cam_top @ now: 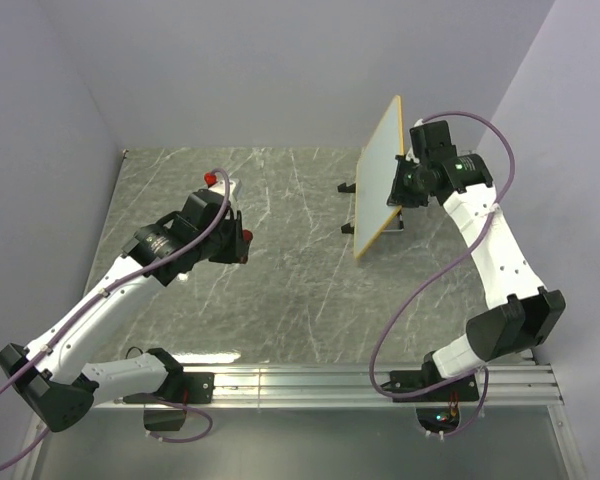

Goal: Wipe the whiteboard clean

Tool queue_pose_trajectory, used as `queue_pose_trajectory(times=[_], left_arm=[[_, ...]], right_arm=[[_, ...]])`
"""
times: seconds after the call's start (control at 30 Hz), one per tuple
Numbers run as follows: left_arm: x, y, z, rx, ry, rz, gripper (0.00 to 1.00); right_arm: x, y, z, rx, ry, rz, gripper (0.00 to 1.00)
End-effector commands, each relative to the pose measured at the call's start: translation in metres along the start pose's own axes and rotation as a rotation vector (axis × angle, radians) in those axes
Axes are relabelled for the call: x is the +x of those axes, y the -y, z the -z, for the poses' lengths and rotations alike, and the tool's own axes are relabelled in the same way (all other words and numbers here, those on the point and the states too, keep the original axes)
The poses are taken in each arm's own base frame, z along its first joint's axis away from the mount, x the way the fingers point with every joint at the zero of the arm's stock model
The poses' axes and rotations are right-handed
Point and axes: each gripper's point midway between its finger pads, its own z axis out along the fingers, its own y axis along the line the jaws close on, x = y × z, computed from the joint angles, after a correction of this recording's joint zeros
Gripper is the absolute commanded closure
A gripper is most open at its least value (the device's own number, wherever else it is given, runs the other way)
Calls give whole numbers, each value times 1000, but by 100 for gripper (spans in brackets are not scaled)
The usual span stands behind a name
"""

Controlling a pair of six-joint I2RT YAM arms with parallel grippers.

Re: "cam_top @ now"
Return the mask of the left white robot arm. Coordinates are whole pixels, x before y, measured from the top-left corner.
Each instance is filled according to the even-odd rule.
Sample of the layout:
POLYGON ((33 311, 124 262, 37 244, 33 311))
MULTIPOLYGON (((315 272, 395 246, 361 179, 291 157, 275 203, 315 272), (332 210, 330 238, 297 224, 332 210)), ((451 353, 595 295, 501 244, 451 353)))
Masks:
POLYGON ((162 348, 94 363, 95 351, 141 306, 194 265, 248 259, 250 233, 236 207, 236 180, 189 195, 183 208, 139 229, 96 286, 51 329, 0 351, 15 391, 53 432, 78 423, 95 405, 133 395, 160 402, 193 395, 182 365, 162 348), (72 314, 80 318, 72 323, 72 314))

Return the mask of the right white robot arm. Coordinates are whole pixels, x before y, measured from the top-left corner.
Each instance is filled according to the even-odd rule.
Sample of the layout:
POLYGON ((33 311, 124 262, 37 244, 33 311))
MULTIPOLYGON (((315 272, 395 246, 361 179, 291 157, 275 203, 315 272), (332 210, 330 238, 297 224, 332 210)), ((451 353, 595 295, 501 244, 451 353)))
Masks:
POLYGON ((458 152, 444 115, 419 121, 410 138, 409 152, 396 158, 388 201, 407 208, 438 201, 467 245, 462 256, 473 260, 487 306, 463 335, 429 353, 415 385, 398 393, 441 400, 488 362, 543 344, 566 300, 547 289, 522 253, 501 208, 508 189, 496 187, 481 156, 458 152))

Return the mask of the red black eraser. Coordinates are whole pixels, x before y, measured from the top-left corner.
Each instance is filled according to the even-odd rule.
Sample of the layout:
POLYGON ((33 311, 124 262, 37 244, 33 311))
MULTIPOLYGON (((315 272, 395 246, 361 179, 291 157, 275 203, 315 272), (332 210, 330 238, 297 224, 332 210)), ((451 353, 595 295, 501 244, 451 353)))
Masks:
POLYGON ((253 233, 248 229, 243 229, 240 240, 240 252, 239 252, 239 263, 246 264, 249 258, 249 251, 251 242, 253 240, 253 233))

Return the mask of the orange framed whiteboard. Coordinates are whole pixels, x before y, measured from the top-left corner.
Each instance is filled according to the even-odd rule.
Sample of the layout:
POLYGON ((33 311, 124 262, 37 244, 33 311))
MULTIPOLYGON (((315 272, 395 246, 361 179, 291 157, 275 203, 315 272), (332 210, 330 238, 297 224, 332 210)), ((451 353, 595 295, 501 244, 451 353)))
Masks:
POLYGON ((353 255, 360 260, 381 229, 400 207, 388 206, 387 197, 395 175, 396 154, 404 154, 402 98, 395 95, 382 115, 356 166, 357 195, 364 214, 356 226, 353 255))

